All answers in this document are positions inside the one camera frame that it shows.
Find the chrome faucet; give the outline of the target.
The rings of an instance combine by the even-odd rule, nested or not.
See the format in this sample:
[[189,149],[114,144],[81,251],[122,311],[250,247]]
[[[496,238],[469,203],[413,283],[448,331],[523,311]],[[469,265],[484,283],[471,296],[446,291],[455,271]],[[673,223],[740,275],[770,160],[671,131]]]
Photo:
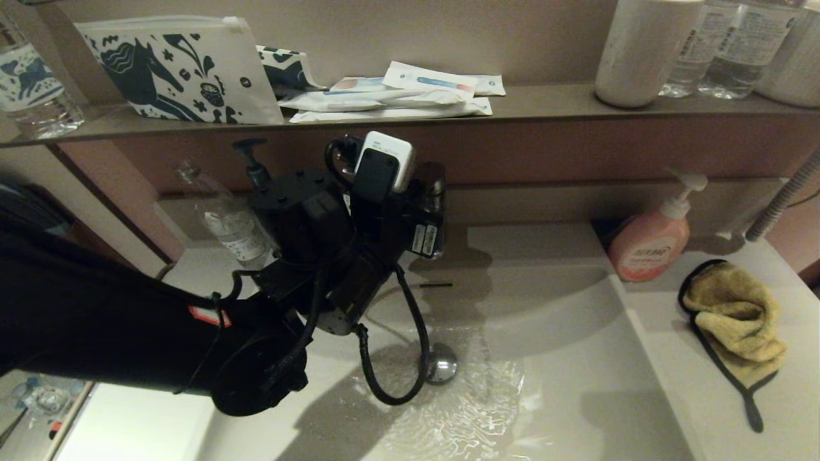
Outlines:
[[428,259],[439,259],[443,256],[447,228],[445,166],[436,161],[424,161],[416,170],[416,178],[422,184],[420,205],[437,231],[430,241]]

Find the yellow cloth with black trim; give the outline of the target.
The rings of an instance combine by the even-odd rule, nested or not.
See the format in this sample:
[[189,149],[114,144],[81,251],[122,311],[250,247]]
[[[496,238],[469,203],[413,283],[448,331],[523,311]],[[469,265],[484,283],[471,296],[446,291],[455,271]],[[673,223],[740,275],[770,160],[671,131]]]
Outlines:
[[777,335],[781,306],[763,283],[726,260],[700,264],[677,303],[709,359],[740,394],[749,427],[764,431],[755,393],[781,370],[787,345]]

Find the white sink basin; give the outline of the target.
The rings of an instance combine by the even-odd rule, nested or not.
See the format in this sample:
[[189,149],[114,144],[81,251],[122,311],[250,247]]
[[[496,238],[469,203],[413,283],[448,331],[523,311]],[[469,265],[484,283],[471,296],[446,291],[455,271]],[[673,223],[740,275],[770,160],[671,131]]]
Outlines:
[[[782,306],[787,361],[755,394],[764,431],[677,303],[725,259]],[[586,224],[472,227],[408,257],[433,343],[459,371],[381,405],[357,339],[317,332],[308,386],[252,417],[211,400],[98,385],[58,461],[820,461],[820,300],[767,242],[697,243],[659,279],[623,285]]]

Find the wide flat white sachet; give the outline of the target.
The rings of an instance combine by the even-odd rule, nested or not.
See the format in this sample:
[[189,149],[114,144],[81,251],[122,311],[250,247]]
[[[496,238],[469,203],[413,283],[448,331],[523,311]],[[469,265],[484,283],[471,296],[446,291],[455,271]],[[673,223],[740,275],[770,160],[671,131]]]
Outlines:
[[488,97],[476,97],[468,102],[429,107],[386,108],[356,113],[317,113],[299,111],[290,118],[292,124],[313,122],[349,122],[349,120],[432,119],[457,117],[488,117],[494,114]]

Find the white sachet blue red stripe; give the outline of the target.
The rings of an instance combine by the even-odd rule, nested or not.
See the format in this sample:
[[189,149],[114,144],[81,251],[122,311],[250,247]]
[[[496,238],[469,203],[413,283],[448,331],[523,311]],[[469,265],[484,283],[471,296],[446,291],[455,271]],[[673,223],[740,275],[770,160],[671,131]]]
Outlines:
[[478,79],[392,61],[382,83],[404,90],[440,90],[453,93],[460,101],[468,101],[475,95]]

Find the long white sachet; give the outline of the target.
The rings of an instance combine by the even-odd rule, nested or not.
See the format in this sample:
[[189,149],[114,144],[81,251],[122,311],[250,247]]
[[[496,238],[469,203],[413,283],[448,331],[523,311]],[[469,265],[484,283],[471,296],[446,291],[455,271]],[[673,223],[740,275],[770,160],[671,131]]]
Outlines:
[[444,90],[385,90],[376,92],[304,92],[278,101],[282,108],[316,113],[356,113],[386,108],[415,108],[466,102]]

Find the white sachet orange blue print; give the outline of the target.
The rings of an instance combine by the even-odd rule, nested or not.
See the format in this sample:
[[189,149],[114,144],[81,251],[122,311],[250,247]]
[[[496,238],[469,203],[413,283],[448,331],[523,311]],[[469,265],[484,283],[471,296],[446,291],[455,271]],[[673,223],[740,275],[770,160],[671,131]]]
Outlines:
[[383,77],[345,77],[330,87],[330,92],[383,92],[396,90],[395,87],[385,85]]

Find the chrome drain stopper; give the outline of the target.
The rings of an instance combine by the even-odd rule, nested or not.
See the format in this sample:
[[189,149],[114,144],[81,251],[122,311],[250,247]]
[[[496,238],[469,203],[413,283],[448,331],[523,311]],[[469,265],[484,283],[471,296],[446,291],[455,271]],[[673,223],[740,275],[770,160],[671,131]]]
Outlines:
[[431,385],[445,385],[457,376],[459,359],[447,344],[434,343],[430,348],[425,381]]

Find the clear slim plastic bottle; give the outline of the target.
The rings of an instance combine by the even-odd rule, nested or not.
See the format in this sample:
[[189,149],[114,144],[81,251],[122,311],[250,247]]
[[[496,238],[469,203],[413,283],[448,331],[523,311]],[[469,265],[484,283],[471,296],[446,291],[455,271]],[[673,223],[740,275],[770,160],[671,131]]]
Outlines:
[[203,227],[247,270],[264,267],[272,247],[246,202],[202,168],[185,160],[176,166],[183,193]]

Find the pink soap pump bottle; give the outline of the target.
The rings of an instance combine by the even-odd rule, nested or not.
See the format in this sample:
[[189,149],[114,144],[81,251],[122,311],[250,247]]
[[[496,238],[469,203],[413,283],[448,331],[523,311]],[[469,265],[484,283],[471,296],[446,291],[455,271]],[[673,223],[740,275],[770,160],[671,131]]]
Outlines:
[[705,190],[708,177],[677,170],[671,173],[682,183],[682,190],[630,219],[607,249],[610,263],[623,281],[644,282],[657,278],[670,268],[689,241],[689,195]]

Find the white ceramic cup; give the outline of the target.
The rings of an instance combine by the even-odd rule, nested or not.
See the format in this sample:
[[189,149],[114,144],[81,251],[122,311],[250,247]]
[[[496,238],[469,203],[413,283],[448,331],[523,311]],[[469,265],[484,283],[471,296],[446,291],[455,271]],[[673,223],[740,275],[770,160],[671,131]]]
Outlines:
[[753,91],[788,105],[820,108],[820,0],[807,0]]
[[594,82],[600,101],[643,108],[659,96],[705,0],[618,0]]

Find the clear water bottle white label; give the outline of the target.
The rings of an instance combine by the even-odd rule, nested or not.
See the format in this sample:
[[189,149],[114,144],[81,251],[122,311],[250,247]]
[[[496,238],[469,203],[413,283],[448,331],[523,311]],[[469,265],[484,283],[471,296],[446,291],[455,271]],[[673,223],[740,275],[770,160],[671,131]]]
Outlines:
[[730,0],[705,0],[659,96],[677,99],[687,97],[697,90],[725,38],[737,8],[738,4]]
[[734,0],[739,5],[714,61],[697,90],[710,97],[740,100],[752,93],[807,0]]

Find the dark blue grey object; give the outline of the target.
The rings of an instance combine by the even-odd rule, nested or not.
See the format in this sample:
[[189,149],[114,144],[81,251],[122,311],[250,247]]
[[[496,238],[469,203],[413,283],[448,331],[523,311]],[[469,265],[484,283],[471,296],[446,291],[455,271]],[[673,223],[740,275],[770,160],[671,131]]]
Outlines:
[[59,237],[70,236],[72,231],[67,214],[14,182],[0,181],[0,221],[28,225]]

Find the shrink-wrapped pack of bottles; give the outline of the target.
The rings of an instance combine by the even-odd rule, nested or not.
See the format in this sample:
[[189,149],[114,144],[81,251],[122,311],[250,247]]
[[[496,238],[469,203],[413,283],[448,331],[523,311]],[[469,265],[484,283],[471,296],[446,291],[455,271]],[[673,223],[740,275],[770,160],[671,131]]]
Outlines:
[[26,409],[32,420],[60,419],[85,390],[85,380],[60,376],[30,375],[12,390],[12,400]]

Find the water bottle blue horse label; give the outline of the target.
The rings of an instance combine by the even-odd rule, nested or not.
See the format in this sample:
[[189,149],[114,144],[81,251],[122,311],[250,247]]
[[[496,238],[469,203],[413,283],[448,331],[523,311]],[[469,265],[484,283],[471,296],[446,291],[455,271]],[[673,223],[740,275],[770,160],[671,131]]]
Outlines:
[[29,139],[52,139],[85,122],[53,70],[0,8],[0,113]]

